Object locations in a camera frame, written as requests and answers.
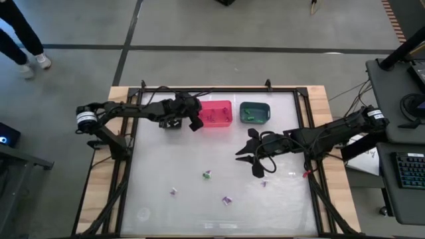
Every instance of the floor line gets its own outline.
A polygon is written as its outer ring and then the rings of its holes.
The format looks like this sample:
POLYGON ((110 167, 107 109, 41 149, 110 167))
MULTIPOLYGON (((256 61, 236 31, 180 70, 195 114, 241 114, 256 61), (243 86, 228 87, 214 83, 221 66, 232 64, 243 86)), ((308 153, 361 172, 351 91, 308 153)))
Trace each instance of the floor line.
POLYGON ((115 71, 114 81, 112 82, 112 86, 119 86, 120 85, 122 71, 124 69, 124 64, 126 63, 129 46, 131 44, 131 40, 133 39, 135 26, 137 24, 137 20, 139 19, 139 12, 140 12, 140 9, 141 9, 141 3, 142 2, 143 2, 143 0, 137 0, 137 3, 135 4, 133 17, 131 18, 130 26, 129 26, 128 32, 127 32, 126 41, 125 41, 124 47, 121 51, 120 60, 118 61, 117 70, 115 71))
POLYGON ((75 50, 121 50, 122 44, 43 44, 44 49, 75 49, 75 50))
POLYGON ((151 51, 202 51, 202 52, 277 52, 277 53, 327 53, 327 54, 390 54, 395 49, 338 49, 246 46, 154 46, 133 45, 130 50, 151 51))

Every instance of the wooden table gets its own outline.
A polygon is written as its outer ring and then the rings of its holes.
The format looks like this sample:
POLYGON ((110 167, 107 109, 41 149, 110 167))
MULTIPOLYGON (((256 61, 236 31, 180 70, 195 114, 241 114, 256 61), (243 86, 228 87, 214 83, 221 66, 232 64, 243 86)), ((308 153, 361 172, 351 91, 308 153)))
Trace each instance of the wooden table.
MULTIPOLYGON (((221 88, 239 87, 241 86, 218 86, 221 88)), ((258 88, 263 86, 244 86, 247 88, 258 88)), ((306 87, 309 92, 309 99, 311 105, 311 111, 313 113, 313 120, 315 126, 323 125, 332 121, 331 110, 327 101, 326 91, 324 86, 273 86, 273 88, 295 88, 295 87, 306 87)), ((128 94, 129 87, 117 86, 112 87, 108 100, 115 102, 125 102, 128 94)), ((303 113, 303 119, 307 119, 305 116, 305 108, 301 109, 303 113)), ((127 132, 130 132, 132 125, 132 119, 129 119, 127 132)), ((118 134, 122 126, 122 118, 115 118, 108 122, 106 125, 111 131, 118 134)), ((341 156, 339 150, 333 150, 332 154, 341 156)), ((97 150, 94 154, 93 164, 99 162, 110 156, 109 148, 97 150)), ((325 169, 325 176, 331 202, 339 211, 341 216, 349 223, 349 225, 360 232, 359 221, 357 219, 356 210, 354 207, 353 197, 351 196, 351 190, 349 187, 347 174, 345 172, 344 164, 341 160, 332 157, 327 157, 323 161, 323 167, 325 169)), ((84 195, 84 201, 78 221, 76 233, 83 232, 91 225, 93 220, 99 215, 100 211, 106 204, 108 199, 108 193, 110 189, 110 182, 112 177, 112 170, 114 168, 114 161, 107 160, 96 167, 94 167, 90 173, 86 193, 84 195)), ((116 224, 116 209, 118 202, 116 203, 112 212, 112 219, 110 224, 110 230, 114 230, 116 224)), ((323 205, 320 205, 321 216, 326 232, 329 231, 329 225, 327 224, 327 215, 323 205)))

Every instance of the plastic bin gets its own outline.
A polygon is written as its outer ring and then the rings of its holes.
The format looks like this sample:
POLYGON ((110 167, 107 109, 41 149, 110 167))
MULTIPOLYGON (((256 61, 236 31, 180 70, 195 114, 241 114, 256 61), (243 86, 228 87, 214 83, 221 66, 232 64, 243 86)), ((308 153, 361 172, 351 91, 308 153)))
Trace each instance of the plastic bin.
POLYGON ((270 106, 266 103, 242 102, 239 109, 242 123, 265 124, 270 119, 270 106))
POLYGON ((228 100, 201 102, 199 118, 204 127, 228 127, 232 121, 232 102, 228 100))

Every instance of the white paper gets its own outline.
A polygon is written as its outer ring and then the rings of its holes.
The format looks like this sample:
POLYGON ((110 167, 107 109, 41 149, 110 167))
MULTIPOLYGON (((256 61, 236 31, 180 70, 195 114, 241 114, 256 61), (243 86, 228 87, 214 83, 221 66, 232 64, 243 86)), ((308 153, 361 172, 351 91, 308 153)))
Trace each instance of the white paper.
MULTIPOLYGON (((349 145, 361 139, 363 136, 356 135, 349 141, 349 145)), ((376 148, 366 151, 354 159, 348 161, 347 167, 379 176, 379 156, 376 148)))

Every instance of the white sneaker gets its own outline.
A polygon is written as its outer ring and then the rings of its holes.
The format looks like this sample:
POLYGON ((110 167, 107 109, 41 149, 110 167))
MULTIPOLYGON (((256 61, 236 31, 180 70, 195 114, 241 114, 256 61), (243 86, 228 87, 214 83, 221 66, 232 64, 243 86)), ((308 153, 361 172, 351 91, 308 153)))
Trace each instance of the white sneaker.
POLYGON ((49 60, 45 53, 41 53, 35 56, 35 59, 40 64, 41 68, 43 69, 49 69, 52 65, 52 61, 49 60))
POLYGON ((29 62, 18 65, 19 66, 19 72, 21 73, 21 76, 25 79, 31 79, 34 77, 34 70, 31 68, 29 62))

